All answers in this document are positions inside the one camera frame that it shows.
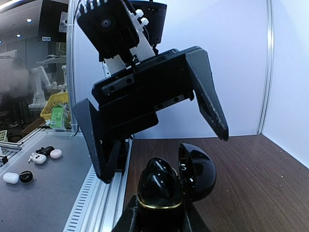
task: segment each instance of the ceiling light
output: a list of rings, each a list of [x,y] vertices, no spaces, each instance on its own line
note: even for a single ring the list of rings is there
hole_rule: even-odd
[[[16,2],[19,2],[19,1],[21,1],[21,0],[11,0],[11,1],[5,3],[5,4],[2,4],[2,5],[0,5],[0,10],[2,10],[5,7],[8,7],[8,6],[10,6],[10,5],[12,5],[12,4],[16,3]]]

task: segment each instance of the gold trim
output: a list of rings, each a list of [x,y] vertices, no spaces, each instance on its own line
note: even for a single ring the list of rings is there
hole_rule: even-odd
[[[140,205],[144,208],[147,208],[147,209],[175,209],[183,203],[181,201],[180,203],[178,203],[176,205],[172,205],[172,206],[155,206],[155,205],[148,205],[148,204],[142,202],[139,197],[137,197],[137,199],[138,199]]]

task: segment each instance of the conveyor belt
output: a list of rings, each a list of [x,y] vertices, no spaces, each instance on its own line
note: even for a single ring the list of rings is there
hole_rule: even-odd
[[[33,133],[22,150],[0,167],[0,232],[100,232],[111,231],[124,207],[126,170],[106,185],[91,165],[84,138],[49,130]],[[29,155],[42,146],[63,152],[57,160],[28,163]],[[16,185],[2,180],[6,172],[31,171],[34,180]]]
[[[37,165],[29,155],[42,146],[52,145],[63,157]],[[69,133],[39,132],[23,149],[0,168],[0,232],[60,232],[66,225],[76,197],[91,167],[84,138]],[[7,184],[6,172],[31,171],[34,180]]]

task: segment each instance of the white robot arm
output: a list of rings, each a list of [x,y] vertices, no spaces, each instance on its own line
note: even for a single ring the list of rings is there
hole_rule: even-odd
[[[40,107],[44,107],[46,104],[46,100],[45,100],[45,95],[44,92],[42,91],[42,81],[45,84],[45,87],[47,90],[61,90],[61,92],[64,92],[64,90],[66,90],[67,87],[67,66],[63,65],[62,67],[63,70],[63,74],[64,74],[64,80],[65,80],[65,84],[63,85],[57,85],[57,82],[53,82],[50,83],[49,78],[47,76],[47,73],[44,69],[43,66],[39,66],[37,68],[33,68],[31,69],[31,72],[34,76],[34,80],[35,80],[35,87],[36,87],[36,92],[33,95],[33,104],[29,105],[30,108],[40,108]]]

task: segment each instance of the yellow basket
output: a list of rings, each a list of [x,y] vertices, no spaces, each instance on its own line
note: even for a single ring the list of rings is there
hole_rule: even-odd
[[[8,131],[7,130],[1,130],[0,131],[0,141],[1,142],[7,142],[8,140]]]
[[[45,120],[49,120],[52,117],[52,110],[53,107],[58,105],[59,103],[69,103],[69,94],[68,92],[65,93],[58,93],[50,96],[48,102],[44,109],[42,110],[40,116]]]

